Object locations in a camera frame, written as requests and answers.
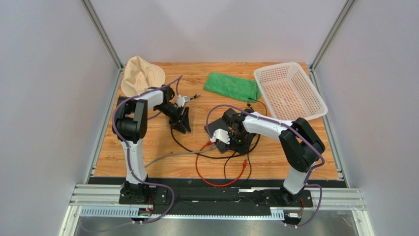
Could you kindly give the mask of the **black network switch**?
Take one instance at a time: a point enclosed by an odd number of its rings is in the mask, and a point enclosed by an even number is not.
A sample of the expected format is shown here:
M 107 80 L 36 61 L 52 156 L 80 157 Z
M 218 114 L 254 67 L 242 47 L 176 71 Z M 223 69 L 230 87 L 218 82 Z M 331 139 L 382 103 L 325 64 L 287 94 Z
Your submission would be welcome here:
M 225 153 L 230 143 L 229 128 L 221 119 L 217 119 L 204 126 L 205 131 L 210 137 L 210 141 L 216 145 L 221 154 Z

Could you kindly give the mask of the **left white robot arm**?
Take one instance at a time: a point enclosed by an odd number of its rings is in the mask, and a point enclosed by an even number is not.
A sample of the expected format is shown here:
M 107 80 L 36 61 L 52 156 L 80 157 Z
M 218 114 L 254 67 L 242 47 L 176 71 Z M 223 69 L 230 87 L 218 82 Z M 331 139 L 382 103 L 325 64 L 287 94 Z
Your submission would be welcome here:
M 144 202 L 150 195 L 150 183 L 144 165 L 143 142 L 148 128 L 149 109 L 158 110 L 169 119 L 169 126 L 180 133 L 190 133 L 189 107 L 172 103 L 175 92 L 169 86 L 150 88 L 133 97 L 121 96 L 112 116 L 112 130 L 124 150 L 127 174 L 121 195 Z

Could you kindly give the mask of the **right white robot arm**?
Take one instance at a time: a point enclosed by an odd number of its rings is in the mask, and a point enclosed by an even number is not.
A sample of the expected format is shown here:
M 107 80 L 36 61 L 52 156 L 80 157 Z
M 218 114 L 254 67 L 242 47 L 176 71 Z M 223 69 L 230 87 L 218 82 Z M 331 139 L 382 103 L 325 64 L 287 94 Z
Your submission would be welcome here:
M 250 134 L 265 136 L 281 143 L 290 165 L 289 172 L 281 187 L 282 199 L 295 200 L 304 190 L 308 178 L 317 167 L 325 151 L 325 145 L 307 120 L 279 120 L 258 112 L 235 112 L 228 109 L 222 116 L 223 122 L 231 128 L 229 142 L 243 143 Z

